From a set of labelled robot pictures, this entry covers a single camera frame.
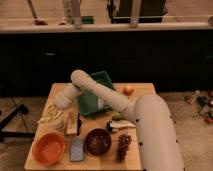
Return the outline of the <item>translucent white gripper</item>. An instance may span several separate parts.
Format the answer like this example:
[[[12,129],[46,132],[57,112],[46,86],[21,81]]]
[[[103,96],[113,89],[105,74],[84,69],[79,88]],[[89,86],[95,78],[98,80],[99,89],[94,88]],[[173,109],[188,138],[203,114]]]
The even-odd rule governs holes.
[[[71,112],[57,108],[54,104],[50,104],[45,110],[42,117],[37,121],[38,124],[51,126],[55,129],[62,128]]]

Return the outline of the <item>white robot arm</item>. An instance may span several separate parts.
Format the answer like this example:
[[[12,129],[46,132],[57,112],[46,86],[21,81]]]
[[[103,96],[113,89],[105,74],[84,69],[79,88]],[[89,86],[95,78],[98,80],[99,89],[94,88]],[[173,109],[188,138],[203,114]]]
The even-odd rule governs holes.
[[[75,98],[89,91],[136,126],[141,171],[185,171],[171,113],[160,96],[145,94],[129,99],[83,70],[73,71],[70,79],[54,97],[52,104],[56,108],[70,107]]]

